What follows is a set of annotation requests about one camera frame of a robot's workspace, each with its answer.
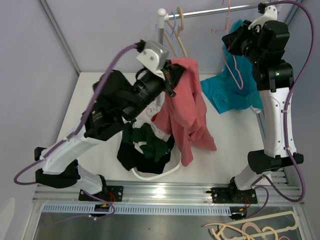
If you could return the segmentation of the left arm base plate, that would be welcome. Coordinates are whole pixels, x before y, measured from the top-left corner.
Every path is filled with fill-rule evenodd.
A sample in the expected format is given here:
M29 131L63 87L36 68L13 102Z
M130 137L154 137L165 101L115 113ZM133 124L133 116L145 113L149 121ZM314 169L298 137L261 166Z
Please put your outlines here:
M123 190L124 187L121 185L108 185L102 192L96 193L94 196L107 202L122 202ZM95 198L87 195L82 189L79 192L78 200L85 202L97 201Z

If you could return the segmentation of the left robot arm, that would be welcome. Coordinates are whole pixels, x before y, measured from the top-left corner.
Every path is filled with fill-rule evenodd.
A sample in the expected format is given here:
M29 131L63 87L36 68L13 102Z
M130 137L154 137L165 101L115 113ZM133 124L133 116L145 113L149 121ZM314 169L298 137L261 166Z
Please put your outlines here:
M106 142L125 129L162 92L175 96L185 67L166 61L162 72L164 79L147 68L136 73L131 84L125 75L113 69L106 82L99 79L92 88L96 93L102 85L88 117L81 117L83 126L72 131L57 148L36 148L34 155L42 162L35 172L35 181L55 189L76 186L89 193L95 200L107 197L108 188L102 175L93 174L78 163L77 158L96 145Z

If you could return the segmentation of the green and grey shirt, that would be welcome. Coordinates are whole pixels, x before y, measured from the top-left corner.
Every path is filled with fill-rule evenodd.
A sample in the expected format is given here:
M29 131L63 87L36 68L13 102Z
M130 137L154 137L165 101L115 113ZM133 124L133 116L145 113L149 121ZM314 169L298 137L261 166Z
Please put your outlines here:
M124 125L121 141L133 147L135 144L144 142L139 146L142 153L147 159L154 159L157 163L170 149L167 142L155 135L149 123L144 122L141 127L133 127L133 124L128 122Z

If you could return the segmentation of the teal t shirt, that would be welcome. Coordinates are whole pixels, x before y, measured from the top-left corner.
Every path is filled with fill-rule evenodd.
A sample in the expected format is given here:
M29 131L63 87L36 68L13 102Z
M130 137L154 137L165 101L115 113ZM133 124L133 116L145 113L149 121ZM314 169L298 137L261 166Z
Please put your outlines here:
M230 110L263 109L250 61L227 52L215 30L211 35L224 66L221 73L200 82L204 95L220 114Z

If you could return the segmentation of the black t shirt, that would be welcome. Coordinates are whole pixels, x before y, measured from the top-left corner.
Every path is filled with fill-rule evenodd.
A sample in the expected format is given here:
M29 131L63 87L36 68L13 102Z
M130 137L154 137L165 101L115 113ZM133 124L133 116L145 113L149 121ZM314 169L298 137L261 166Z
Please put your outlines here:
M144 142L140 142L139 144L135 143L133 147L121 141L117 152L117 159L127 171L136 168L143 173L162 174L165 165L171 159L171 151L175 145L173 135L170 135L166 143L169 147L168 152L163 155L158 162L155 162L153 158L146 158L140 149L140 145L144 144Z

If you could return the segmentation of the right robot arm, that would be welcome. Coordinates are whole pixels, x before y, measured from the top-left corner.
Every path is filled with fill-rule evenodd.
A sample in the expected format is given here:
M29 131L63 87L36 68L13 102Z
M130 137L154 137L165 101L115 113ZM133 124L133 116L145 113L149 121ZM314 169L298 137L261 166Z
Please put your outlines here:
M288 26L277 20L254 27L245 20L234 32L222 37L228 53L244 56L252 64L252 77L264 112L264 149L250 151L246 168L230 180L227 196L232 202L240 202L246 191L268 173L304 162L292 135L289 93L294 85L294 71L283 59L289 37Z

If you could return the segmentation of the beige wooden hanger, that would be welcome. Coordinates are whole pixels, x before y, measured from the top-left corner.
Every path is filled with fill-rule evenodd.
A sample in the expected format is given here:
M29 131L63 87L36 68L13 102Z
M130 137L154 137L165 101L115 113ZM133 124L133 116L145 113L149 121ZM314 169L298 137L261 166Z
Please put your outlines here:
M178 6L176 8L176 12L171 12L170 15L173 15L173 25L171 24L169 20L169 14L165 18L165 24L170 28L170 32L164 31L164 37L173 53L173 55L177 58L178 52L177 48L175 47L174 39L177 41L180 50L182 52L182 55L184 57L188 57L187 50L183 44L183 41L181 39L181 32L184 30L185 26L185 19L183 16L183 9L181 6Z

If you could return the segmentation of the light blue wire hanger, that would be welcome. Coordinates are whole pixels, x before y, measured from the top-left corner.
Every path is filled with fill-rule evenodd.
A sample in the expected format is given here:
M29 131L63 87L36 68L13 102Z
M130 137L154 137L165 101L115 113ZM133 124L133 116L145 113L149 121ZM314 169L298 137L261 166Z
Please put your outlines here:
M184 29L184 17L179 17L180 19L180 24L177 24L177 17L176 17L176 13L171 12L171 15L173 15L173 26L170 25L170 22L167 21L167 25L170 27L171 32L169 33L169 37L171 39L173 39L175 33L177 33L178 35L180 34L181 31L183 31Z

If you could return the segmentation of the white t shirt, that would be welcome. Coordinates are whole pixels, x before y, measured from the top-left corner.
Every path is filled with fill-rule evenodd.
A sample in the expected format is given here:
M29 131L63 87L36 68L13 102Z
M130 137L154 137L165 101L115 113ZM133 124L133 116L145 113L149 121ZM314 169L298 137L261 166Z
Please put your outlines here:
M167 142L170 138L170 135L166 134L164 131L160 130L156 125L152 122L152 117L156 115L160 111L161 107L156 106L156 102L152 102L149 104L145 110L143 110L136 118L136 121L133 123L133 128L140 128L144 123L147 123L151 126L151 129L155 136L165 142Z

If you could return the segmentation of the salmon pink shirt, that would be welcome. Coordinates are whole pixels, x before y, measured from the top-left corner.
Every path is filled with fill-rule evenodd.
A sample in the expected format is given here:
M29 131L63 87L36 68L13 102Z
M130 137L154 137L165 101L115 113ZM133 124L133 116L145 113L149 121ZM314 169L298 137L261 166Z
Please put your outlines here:
M181 164L187 167L194 159L192 146L212 152L217 147L207 128L207 107L202 97L197 61L180 57L171 59L171 63L185 70L174 88L176 96L166 94L160 111L151 121L167 135L173 135L181 153Z

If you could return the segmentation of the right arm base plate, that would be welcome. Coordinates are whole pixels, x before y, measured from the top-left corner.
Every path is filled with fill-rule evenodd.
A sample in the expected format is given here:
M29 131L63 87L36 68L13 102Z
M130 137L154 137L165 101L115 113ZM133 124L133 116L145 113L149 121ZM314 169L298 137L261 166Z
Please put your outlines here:
M212 187L205 192L210 194L215 204L244 204L246 200L250 204L257 204L257 194L253 189L238 190L230 187Z

